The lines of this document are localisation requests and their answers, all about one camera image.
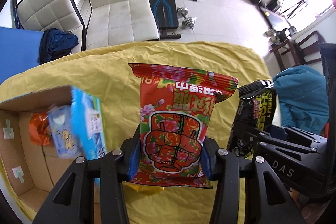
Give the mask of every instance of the tile floor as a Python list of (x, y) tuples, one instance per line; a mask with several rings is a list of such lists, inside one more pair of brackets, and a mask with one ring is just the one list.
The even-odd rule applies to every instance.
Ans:
[[(181, 42), (229, 42), (254, 49), (265, 57), (271, 76), (280, 70), (275, 58), (268, 55), (269, 38), (263, 36), (268, 26), (260, 12), (249, 0), (175, 0), (176, 7), (187, 7), (188, 15), (197, 17), (194, 30), (177, 29)], [(85, 0), (80, 11), (87, 25), (91, 9)]]

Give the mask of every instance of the white label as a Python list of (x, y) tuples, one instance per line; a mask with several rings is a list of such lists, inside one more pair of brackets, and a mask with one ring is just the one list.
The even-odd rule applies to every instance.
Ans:
[(21, 166), (12, 168), (12, 170), (13, 170), (13, 173), (14, 173), (14, 177), (16, 179), (19, 178), (21, 183), (25, 182), (24, 179), (23, 179), (24, 174), (23, 174)]
[(14, 139), (14, 130), (11, 128), (10, 120), (6, 120), (6, 127), (3, 128), (3, 137), (5, 139)]
[(92, 108), (87, 108), (85, 111), (85, 123), (89, 139), (92, 138), (93, 134), (100, 133), (103, 130), (100, 113)]

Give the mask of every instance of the silver screw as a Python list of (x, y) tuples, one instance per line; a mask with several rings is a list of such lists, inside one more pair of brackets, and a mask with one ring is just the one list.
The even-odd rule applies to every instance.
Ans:
[(255, 157), (255, 161), (262, 164), (265, 161), (265, 159), (262, 156), (257, 156)]
[(218, 150), (218, 154), (222, 155), (222, 156), (225, 156), (227, 155), (228, 151), (224, 148), (221, 148)]
[(121, 155), (121, 153), (122, 153), (121, 149), (114, 149), (112, 151), (112, 154), (115, 155), (115, 156), (119, 156), (119, 155)]
[(76, 158), (76, 163), (77, 164), (82, 164), (84, 161), (85, 161), (84, 157), (78, 157), (78, 158)]

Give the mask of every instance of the black snack package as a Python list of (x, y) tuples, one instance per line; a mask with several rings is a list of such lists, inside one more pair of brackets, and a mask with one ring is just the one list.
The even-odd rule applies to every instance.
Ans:
[(246, 134), (245, 138), (234, 132), (235, 122), (240, 121), (261, 131), (269, 132), (277, 106), (277, 92), (274, 83), (269, 80), (258, 80), (238, 88), (239, 105), (227, 149), (239, 157), (249, 157), (253, 154), (253, 143)]

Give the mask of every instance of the red snack package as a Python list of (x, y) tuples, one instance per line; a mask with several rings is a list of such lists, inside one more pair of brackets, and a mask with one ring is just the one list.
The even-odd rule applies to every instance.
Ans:
[(130, 63), (140, 84), (141, 160), (131, 182), (210, 188), (199, 163), (214, 105), (238, 80), (205, 70)]
[(32, 114), (29, 122), (29, 134), (32, 143), (50, 145), (50, 129), (46, 112)]

